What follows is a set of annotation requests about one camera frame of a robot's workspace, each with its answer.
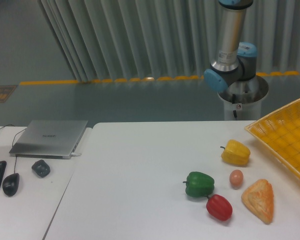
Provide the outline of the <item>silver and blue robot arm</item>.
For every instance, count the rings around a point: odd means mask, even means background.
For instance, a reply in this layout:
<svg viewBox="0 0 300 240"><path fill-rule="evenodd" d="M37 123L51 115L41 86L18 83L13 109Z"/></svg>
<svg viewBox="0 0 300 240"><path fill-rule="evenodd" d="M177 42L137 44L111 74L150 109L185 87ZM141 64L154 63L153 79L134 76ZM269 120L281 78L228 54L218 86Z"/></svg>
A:
<svg viewBox="0 0 300 240"><path fill-rule="evenodd" d="M203 73L205 82L216 92L224 92L237 81L256 75L257 48L241 42L247 9L252 0L220 0L221 22L215 58Z"/></svg>

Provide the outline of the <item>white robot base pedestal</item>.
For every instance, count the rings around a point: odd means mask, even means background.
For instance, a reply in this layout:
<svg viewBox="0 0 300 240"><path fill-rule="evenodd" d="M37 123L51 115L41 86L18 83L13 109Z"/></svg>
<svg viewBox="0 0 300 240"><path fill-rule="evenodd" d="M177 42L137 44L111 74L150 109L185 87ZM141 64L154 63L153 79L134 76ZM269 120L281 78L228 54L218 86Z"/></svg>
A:
<svg viewBox="0 0 300 240"><path fill-rule="evenodd" d="M236 81L227 90L218 93L223 102L224 119L226 121L259 119L262 101L268 92L267 81L258 75L249 80Z"/></svg>

